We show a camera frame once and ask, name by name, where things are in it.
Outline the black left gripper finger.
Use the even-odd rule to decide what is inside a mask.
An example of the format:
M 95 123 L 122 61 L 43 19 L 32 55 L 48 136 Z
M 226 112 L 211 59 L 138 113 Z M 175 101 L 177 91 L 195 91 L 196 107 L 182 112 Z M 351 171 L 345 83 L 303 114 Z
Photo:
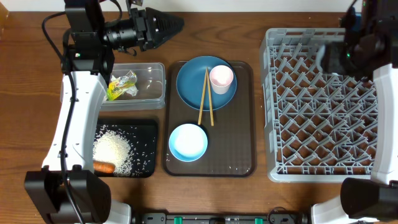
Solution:
M 182 31 L 183 27 L 172 27 L 166 30 L 161 30 L 160 28 L 155 28 L 154 32 L 154 48 L 159 48 L 166 41 L 170 40 L 172 37 L 177 35 Z
M 181 17 L 150 7 L 146 8 L 146 13 L 151 26 L 157 31 L 181 30 L 184 26 L 184 20 Z

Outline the white tissue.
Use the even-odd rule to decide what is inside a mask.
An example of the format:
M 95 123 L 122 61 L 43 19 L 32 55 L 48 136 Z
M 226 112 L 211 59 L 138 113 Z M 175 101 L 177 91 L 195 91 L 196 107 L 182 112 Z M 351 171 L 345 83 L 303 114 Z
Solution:
M 137 83 L 137 75 L 132 70 L 130 70 L 125 76 L 121 77 L 119 81 L 119 87 L 122 90 L 122 93 L 127 93 L 131 96 L 136 96 L 138 93 L 136 83 Z

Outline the yellow green snack wrapper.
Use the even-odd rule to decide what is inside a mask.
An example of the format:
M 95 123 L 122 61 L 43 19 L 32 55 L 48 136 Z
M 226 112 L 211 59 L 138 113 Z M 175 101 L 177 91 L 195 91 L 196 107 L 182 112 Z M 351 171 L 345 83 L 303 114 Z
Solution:
M 131 70 L 128 71 L 127 74 L 118 78 L 112 75 L 106 92 L 107 100 L 114 101 L 125 93 L 128 93 L 131 96 L 136 96 L 138 93 L 136 83 L 137 75 Z

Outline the pink cup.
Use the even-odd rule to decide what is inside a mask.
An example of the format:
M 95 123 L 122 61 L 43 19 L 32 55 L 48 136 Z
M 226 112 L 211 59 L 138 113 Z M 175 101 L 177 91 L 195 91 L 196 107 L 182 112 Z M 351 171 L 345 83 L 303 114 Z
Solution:
M 216 94 L 223 95 L 228 90 L 234 80 L 234 74 L 230 67 L 218 65 L 211 69 L 210 83 Z

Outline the light blue bowl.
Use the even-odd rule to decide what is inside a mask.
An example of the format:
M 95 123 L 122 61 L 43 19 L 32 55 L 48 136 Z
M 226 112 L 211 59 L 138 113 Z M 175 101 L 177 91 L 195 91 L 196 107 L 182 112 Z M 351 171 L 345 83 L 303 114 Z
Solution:
M 172 131 L 168 147 L 176 159 L 182 162 L 193 162 L 205 154 L 208 137 L 198 125 L 182 124 Z

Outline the orange carrot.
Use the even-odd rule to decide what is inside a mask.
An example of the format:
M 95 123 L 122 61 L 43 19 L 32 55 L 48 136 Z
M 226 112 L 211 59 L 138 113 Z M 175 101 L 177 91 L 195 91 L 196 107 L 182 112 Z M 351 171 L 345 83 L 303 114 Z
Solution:
M 95 171 L 106 174 L 112 174 L 116 169 L 114 164 L 108 162 L 100 162 L 100 161 L 94 161 L 93 167 Z

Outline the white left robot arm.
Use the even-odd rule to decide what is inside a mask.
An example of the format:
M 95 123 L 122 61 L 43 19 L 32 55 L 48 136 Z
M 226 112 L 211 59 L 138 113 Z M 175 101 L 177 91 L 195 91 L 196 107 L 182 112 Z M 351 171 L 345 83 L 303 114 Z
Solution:
M 109 86 L 114 52 L 156 49 L 182 31 L 181 17 L 126 3 L 129 17 L 107 22 L 99 0 L 65 1 L 69 28 L 60 59 L 62 106 L 41 170 L 28 171 L 24 187 L 46 223 L 134 223 L 130 205 L 113 200 L 96 174 L 93 142 Z

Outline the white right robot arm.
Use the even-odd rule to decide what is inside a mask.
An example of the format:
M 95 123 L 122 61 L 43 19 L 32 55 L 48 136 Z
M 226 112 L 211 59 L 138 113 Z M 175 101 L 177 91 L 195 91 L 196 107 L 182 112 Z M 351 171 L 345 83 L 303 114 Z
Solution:
M 346 178 L 339 196 L 310 209 L 309 223 L 374 223 L 397 219 L 397 1 L 350 6 L 342 41 L 321 46 L 319 71 L 371 81 L 377 96 L 376 155 L 369 179 Z

